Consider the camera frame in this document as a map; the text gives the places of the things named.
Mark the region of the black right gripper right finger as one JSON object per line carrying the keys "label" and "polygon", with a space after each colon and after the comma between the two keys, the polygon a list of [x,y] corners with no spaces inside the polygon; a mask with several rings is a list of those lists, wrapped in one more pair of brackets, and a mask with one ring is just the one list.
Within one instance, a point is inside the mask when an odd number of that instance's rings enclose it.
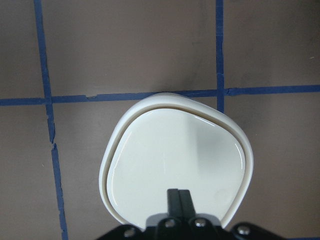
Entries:
{"label": "black right gripper right finger", "polygon": [[192,196],[189,190],[179,190],[181,216],[183,218],[193,218],[196,215]]}

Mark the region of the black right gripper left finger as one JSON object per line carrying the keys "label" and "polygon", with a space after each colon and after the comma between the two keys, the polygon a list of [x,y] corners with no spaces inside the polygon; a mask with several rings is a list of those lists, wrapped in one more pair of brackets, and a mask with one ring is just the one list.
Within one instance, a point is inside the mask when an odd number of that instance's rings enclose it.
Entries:
{"label": "black right gripper left finger", "polygon": [[180,195],[177,188],[167,190],[167,211],[169,216],[180,217]]}

